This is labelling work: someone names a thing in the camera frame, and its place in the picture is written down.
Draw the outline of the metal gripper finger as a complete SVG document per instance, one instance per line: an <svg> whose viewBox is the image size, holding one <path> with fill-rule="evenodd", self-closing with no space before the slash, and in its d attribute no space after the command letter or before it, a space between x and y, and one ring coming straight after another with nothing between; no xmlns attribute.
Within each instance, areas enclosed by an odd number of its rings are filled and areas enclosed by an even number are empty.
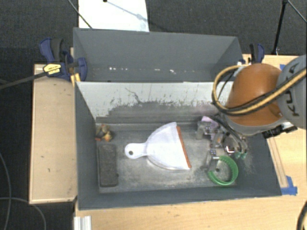
<svg viewBox="0 0 307 230"><path fill-rule="evenodd" d="M213 140L216 129L217 123L214 121L199 121L197 123L196 140L201 140L204 136Z"/></svg>
<svg viewBox="0 0 307 230"><path fill-rule="evenodd" d="M217 151L215 149L209 149L201 165L201 170L203 172L208 172L213 167L213 164L218 160L219 156L217 155Z"/></svg>

